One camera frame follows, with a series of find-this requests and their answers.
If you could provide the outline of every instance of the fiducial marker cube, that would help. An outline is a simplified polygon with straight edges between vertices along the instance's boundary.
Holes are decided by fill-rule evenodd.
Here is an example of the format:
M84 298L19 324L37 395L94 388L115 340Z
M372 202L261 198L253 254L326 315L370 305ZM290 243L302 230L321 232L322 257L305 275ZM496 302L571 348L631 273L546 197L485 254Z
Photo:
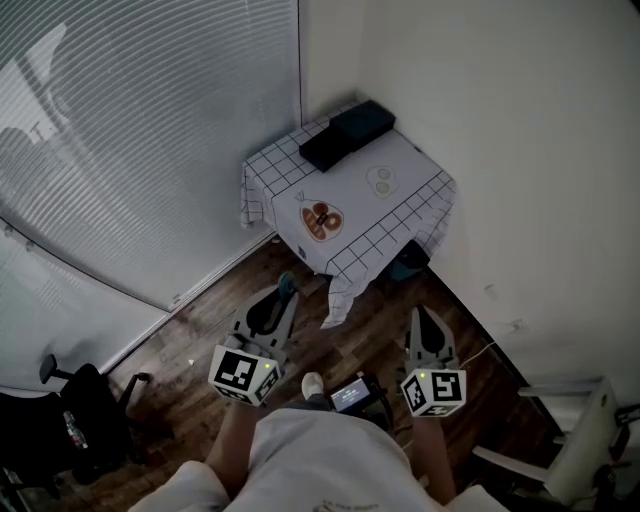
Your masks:
M217 345L208 380L223 397L259 406L281 377L274 359Z
M411 415L444 418L467 400L467 374L464 370L412 371L401 385Z

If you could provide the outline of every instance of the white wall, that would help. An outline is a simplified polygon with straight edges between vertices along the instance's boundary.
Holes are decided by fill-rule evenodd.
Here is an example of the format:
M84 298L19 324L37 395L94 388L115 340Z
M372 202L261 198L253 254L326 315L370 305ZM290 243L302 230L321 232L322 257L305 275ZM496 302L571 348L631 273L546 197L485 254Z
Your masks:
M307 118L350 100L356 90L364 0L301 0L302 76Z
M370 0L363 37L360 89L459 185L434 270L530 380L640 400L633 5Z

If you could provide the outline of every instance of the device display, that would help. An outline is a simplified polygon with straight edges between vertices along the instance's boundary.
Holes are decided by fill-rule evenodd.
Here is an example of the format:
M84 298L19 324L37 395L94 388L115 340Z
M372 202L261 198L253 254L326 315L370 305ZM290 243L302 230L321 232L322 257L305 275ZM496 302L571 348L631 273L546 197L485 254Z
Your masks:
M352 382L348 386L336 391L331 395L331 401L337 412L342 412L352 405L358 403L363 398L370 395L367 385L362 379Z

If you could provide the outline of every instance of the office chair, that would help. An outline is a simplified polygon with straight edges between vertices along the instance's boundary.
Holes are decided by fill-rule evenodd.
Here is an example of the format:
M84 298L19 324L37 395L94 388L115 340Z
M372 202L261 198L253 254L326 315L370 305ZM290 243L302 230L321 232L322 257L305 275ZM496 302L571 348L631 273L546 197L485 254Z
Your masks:
M0 393L0 468L20 478L21 484L12 484L14 491L44 487L57 498L54 475L61 471L72 470L78 483L89 484L118 469L127 458L144 464L144 455L134 450L130 428L174 438L171 429L156 429L126 415L136 382L148 382L151 376L147 373L131 377L118 401L106 376L93 365L85 364L71 374L59 370L50 354L40 367L40 380L45 384L51 377L67 380L60 395L17 398ZM73 444L67 433L65 411L73 415L87 448Z

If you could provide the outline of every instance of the grid pattern tablecloth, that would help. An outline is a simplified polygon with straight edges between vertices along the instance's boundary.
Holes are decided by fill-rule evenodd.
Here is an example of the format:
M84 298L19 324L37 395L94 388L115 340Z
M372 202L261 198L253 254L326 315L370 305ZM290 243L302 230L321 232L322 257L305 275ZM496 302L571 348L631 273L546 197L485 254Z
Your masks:
M353 105L316 119L243 163L242 225L265 220L314 271L333 276L322 328L342 323L354 298L410 240L433 256L446 234L456 191L445 171L394 130L325 174L299 155L300 144ZM317 232L310 212L318 203L324 205L319 212L332 215L333 231Z

